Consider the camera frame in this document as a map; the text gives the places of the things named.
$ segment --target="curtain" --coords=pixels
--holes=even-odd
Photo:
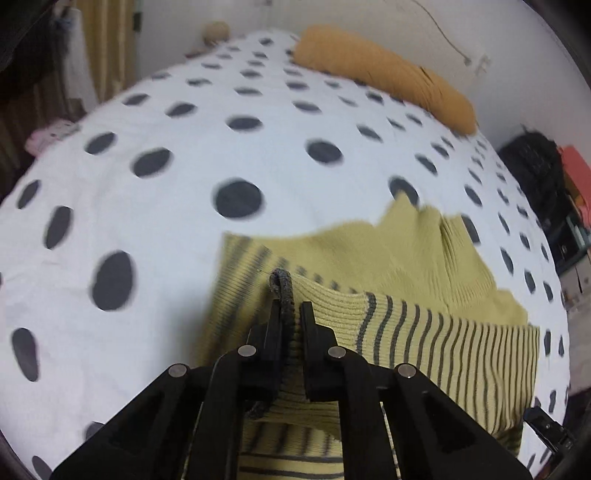
[[[99,103],[135,83],[134,0],[74,0]]]

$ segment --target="white bedsheet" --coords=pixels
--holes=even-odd
[[[291,65],[295,42],[252,33],[139,82],[44,153],[0,207],[0,429],[40,477],[167,366],[194,363],[222,232],[377,223],[398,188],[472,220],[499,288],[541,328],[535,396],[562,421],[560,283],[491,145]],[[529,427],[519,459],[534,475],[547,459]]]

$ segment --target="black polka dot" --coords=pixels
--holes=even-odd
[[[39,379],[39,359],[37,357],[37,342],[33,334],[26,328],[13,331],[12,351],[18,367],[29,382]]]
[[[480,185],[482,185],[482,180],[478,175],[476,175],[471,169],[468,169],[468,173],[472,176],[474,180],[476,180]]]
[[[256,88],[240,87],[240,88],[234,89],[234,91],[238,95],[244,95],[244,96],[259,96],[259,95],[262,95],[262,93],[259,90],[257,90]]]
[[[375,92],[367,92],[366,96],[373,102],[380,103],[381,105],[384,104],[384,99],[382,96]]]
[[[211,85],[212,83],[207,79],[189,79],[187,84],[191,87],[202,87],[203,85]]]
[[[377,140],[378,142],[382,141],[382,137],[380,137],[375,130],[367,127],[366,125],[357,125],[357,130],[359,133],[362,134],[366,138],[370,138],[371,140]]]
[[[53,250],[64,241],[72,224],[72,209],[63,205],[56,207],[45,230],[44,245]]]
[[[525,236],[524,233],[520,233],[519,238],[521,238],[521,243],[523,244],[523,246],[526,247],[527,250],[529,250],[530,249],[530,240]]]
[[[226,120],[226,125],[239,132],[251,132],[262,128],[262,122],[253,116],[233,116]]]
[[[259,188],[242,179],[220,185],[214,195],[216,211],[228,219],[243,219],[261,210],[263,195]]]
[[[283,71],[288,74],[291,75],[292,77],[301,77],[302,74],[301,72],[299,72],[298,70],[293,70],[293,69],[283,69]]]
[[[484,167],[482,166],[482,162],[480,161],[480,159],[476,158],[476,157],[472,157],[472,161],[478,165],[482,170],[484,170]]]
[[[505,266],[511,275],[513,275],[514,267],[513,267],[513,260],[507,253],[507,250],[501,248],[501,256],[503,257],[503,261],[505,262]]]
[[[33,464],[33,468],[41,480],[49,480],[49,477],[51,477],[53,472],[43,460],[35,455],[33,458],[31,458],[31,463]]]
[[[470,235],[470,240],[472,240],[472,243],[474,245],[480,245],[480,237],[478,236],[478,231],[476,230],[472,219],[468,217],[468,215],[462,215],[462,221],[466,227],[466,232],[468,232],[468,235]]]
[[[503,216],[500,213],[499,213],[499,220],[501,221],[501,225],[505,229],[505,232],[507,232],[507,234],[509,234],[510,233],[509,225],[507,225],[507,222],[505,221],[505,219],[503,218]]]
[[[392,120],[391,118],[388,118],[388,122],[390,122],[390,125],[392,125],[394,128],[397,128],[401,131],[406,131],[406,128],[404,128],[404,125],[399,124],[397,121]]]
[[[247,79],[255,79],[262,77],[262,75],[254,70],[242,70],[240,74]]]
[[[324,140],[308,142],[306,151],[318,163],[330,164],[343,161],[343,154],[337,146]]]
[[[525,210],[523,207],[520,207],[519,205],[517,206],[517,211],[519,212],[519,214],[523,217],[523,218],[529,218],[529,214],[527,213],[527,210]]]
[[[104,425],[103,423],[100,423],[98,421],[93,421],[91,424],[89,424],[86,427],[86,430],[84,430],[84,439],[88,440],[96,432],[98,432],[103,425]]]
[[[150,96],[146,93],[134,93],[133,95],[129,95],[125,100],[123,100],[123,104],[127,106],[141,105],[148,98],[150,98]]]
[[[151,76],[151,78],[152,78],[152,80],[164,80],[164,79],[167,79],[171,76],[172,75],[169,74],[168,72],[156,72]]]
[[[407,113],[407,118],[411,121],[411,122],[415,122],[417,125],[421,125],[423,126],[423,122],[421,122],[417,117],[415,117],[413,114],[411,113]]]
[[[195,113],[196,111],[197,107],[194,106],[192,103],[179,102],[175,103],[172,107],[170,107],[166,111],[166,115],[168,115],[170,118],[176,118],[179,116],[190,115],[191,113]]]
[[[304,82],[286,82],[285,83],[287,85],[287,87],[289,88],[289,90],[307,90],[308,84],[304,83]]]
[[[151,177],[163,171],[172,157],[171,151],[167,148],[155,148],[142,153],[133,163],[131,170],[140,178]]]
[[[552,333],[546,330],[544,335],[544,354],[550,356],[550,346],[552,345]]]
[[[546,297],[548,301],[554,300],[554,293],[552,292],[552,288],[546,282],[544,282],[544,290],[546,291]]]
[[[414,187],[412,185],[410,185],[409,182],[406,181],[406,179],[404,179],[402,177],[392,177],[390,179],[389,186],[390,186],[390,193],[392,194],[392,197],[394,199],[396,199],[396,195],[399,192],[404,192],[406,194],[406,196],[408,197],[408,199],[410,200],[410,203],[412,203],[414,206],[418,205],[418,193],[414,189]]]
[[[505,194],[502,192],[502,190],[497,189],[496,192],[499,194],[499,197],[501,197],[501,200],[503,200],[503,202],[505,202],[505,205],[509,205],[509,199],[505,196]]]
[[[442,138],[441,138],[441,141],[442,141],[443,143],[445,143],[445,144],[446,144],[446,145],[447,145],[449,148],[451,148],[452,150],[455,150],[455,149],[454,149],[454,147],[453,147],[453,144],[452,144],[452,143],[451,143],[451,142],[450,142],[450,141],[449,141],[447,138],[445,138],[445,137],[442,137]]]
[[[550,392],[550,405],[548,405],[548,413],[554,413],[554,407],[556,406],[556,390]]]
[[[425,155],[421,155],[421,154],[417,153],[414,156],[414,158],[416,158],[418,160],[418,162],[423,167],[425,167],[428,171],[430,171],[433,175],[437,175],[437,167]]]
[[[531,272],[529,270],[525,270],[525,283],[527,284],[527,288],[529,289],[530,293],[535,292],[535,281],[534,277],[531,276]]]
[[[86,153],[90,155],[98,155],[104,153],[108,148],[112,147],[117,140],[117,135],[113,132],[106,132],[104,134],[93,137],[84,147]]]
[[[33,200],[40,187],[41,180],[33,180],[32,182],[28,183],[27,186],[23,188],[21,195],[17,200],[17,208],[22,210],[27,205],[29,205],[29,202]]]
[[[134,266],[127,252],[117,250],[105,256],[96,270],[90,296],[105,312],[119,310],[134,289]]]
[[[349,100],[348,98],[343,98],[343,97],[339,97],[339,98],[342,100],[342,102],[343,102],[345,105],[349,105],[349,106],[357,106],[357,103],[355,103],[353,100]]]
[[[527,462],[527,469],[529,470],[531,468],[531,466],[534,464],[534,460],[535,460],[535,453],[530,457],[530,459]]]
[[[473,201],[475,205],[478,205],[479,207],[482,206],[482,200],[480,200],[480,197],[476,194],[472,187],[469,185],[464,185],[464,190],[466,191],[468,198]]]
[[[540,458],[540,465],[546,461],[546,457],[548,456],[549,453],[550,453],[549,448],[544,450],[544,453],[542,453],[542,458]]]
[[[445,158],[446,160],[449,158],[449,153],[447,153],[447,150],[445,148],[443,148],[441,145],[437,144],[437,143],[432,143],[431,146],[435,149],[435,151],[437,153],[439,153],[443,158]]]
[[[293,102],[294,106],[303,111],[308,113],[321,113],[320,108],[310,102]]]

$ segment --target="yellow sweater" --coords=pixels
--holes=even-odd
[[[369,362],[416,365],[487,431],[518,450],[535,381],[539,331],[496,288],[461,217],[415,209],[398,196],[378,226],[352,222],[317,235],[226,235],[199,363],[245,342],[266,322],[270,273],[292,273],[294,300]],[[298,312],[278,400],[247,421],[241,477],[277,472],[342,475],[337,405],[306,401]]]

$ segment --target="backpack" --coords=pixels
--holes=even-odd
[[[525,132],[498,151],[519,182],[546,234],[568,214],[562,158],[556,143],[539,132]]]

